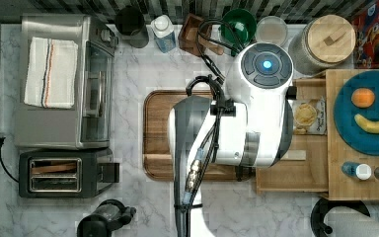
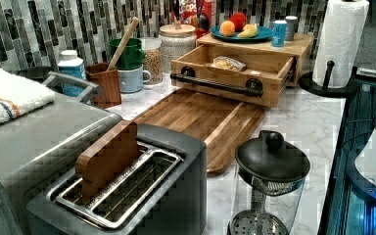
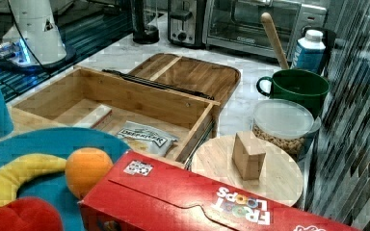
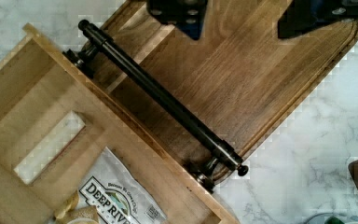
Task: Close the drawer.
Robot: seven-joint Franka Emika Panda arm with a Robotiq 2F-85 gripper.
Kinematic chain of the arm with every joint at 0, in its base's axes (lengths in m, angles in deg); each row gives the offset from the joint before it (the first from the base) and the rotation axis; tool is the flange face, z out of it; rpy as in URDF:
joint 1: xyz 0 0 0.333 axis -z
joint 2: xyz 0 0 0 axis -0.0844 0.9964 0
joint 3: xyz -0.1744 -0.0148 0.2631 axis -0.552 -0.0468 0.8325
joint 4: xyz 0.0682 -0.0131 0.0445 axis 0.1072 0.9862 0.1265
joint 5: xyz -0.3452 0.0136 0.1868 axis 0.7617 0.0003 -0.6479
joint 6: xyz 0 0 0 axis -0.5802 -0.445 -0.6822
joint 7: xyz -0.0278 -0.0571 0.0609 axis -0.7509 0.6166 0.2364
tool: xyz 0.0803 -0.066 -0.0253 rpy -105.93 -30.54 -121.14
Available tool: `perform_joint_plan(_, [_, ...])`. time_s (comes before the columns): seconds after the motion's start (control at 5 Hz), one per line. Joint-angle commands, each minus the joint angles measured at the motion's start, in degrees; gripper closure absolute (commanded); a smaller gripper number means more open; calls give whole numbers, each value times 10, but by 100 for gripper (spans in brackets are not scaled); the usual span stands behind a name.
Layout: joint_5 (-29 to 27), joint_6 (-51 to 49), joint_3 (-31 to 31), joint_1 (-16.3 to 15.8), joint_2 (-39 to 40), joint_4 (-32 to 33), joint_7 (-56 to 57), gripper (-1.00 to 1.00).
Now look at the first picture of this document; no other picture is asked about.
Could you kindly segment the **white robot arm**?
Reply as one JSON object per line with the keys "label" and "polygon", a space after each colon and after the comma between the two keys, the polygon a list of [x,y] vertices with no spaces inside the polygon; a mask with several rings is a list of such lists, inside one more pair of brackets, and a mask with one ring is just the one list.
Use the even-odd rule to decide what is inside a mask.
{"label": "white robot arm", "polygon": [[293,62],[280,46],[257,42],[227,76],[197,76],[168,117],[178,237],[213,237],[203,218],[200,185],[210,164],[267,168],[287,152]]}

